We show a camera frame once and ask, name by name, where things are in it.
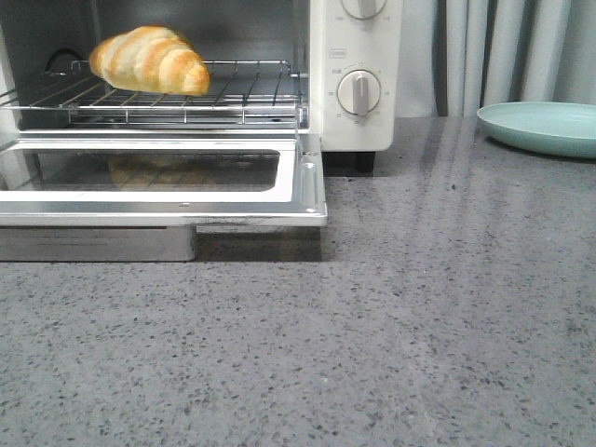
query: oven foot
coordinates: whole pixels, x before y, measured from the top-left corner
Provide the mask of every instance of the oven foot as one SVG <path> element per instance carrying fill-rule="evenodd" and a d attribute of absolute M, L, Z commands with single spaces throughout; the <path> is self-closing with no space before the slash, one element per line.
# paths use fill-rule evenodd
<path fill-rule="evenodd" d="M 363 174 L 370 174 L 373 172 L 375 155 L 376 152 L 356 152 L 356 170 Z"/>

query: temperature dial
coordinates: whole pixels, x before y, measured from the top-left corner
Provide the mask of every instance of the temperature dial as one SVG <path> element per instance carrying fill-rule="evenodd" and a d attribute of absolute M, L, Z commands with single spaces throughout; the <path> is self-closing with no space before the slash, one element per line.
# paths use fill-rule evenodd
<path fill-rule="evenodd" d="M 381 84 L 371 72 L 347 74 L 337 89 L 337 99 L 352 115 L 366 116 L 381 98 Z"/>
<path fill-rule="evenodd" d="M 354 19 L 367 20 L 376 16 L 385 6 L 386 0 L 342 0 L 345 12 Z"/>

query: toaster oven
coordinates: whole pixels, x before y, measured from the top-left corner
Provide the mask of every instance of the toaster oven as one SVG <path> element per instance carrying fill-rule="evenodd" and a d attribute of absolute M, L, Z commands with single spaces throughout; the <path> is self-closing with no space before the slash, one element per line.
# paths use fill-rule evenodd
<path fill-rule="evenodd" d="M 401 0 L 0 0 L 0 259 L 187 260 L 198 225 L 322 226 L 322 151 L 393 140 Z M 103 39 L 182 32 L 204 96 L 113 88 Z"/>

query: croissant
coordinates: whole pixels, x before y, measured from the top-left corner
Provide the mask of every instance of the croissant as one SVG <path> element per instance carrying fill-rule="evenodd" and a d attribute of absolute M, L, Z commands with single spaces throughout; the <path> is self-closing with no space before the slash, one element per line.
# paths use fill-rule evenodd
<path fill-rule="evenodd" d="M 104 40 L 89 64 L 115 88 L 204 95 L 210 85 L 209 71 L 190 43 L 163 26 L 141 26 Z"/>

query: open oven door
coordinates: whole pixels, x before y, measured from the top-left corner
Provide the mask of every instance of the open oven door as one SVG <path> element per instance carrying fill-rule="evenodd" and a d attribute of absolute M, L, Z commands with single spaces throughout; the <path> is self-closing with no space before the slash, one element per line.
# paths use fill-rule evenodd
<path fill-rule="evenodd" d="M 317 135 L 87 135 L 0 149 L 2 260 L 189 260 L 197 225 L 326 220 Z"/>

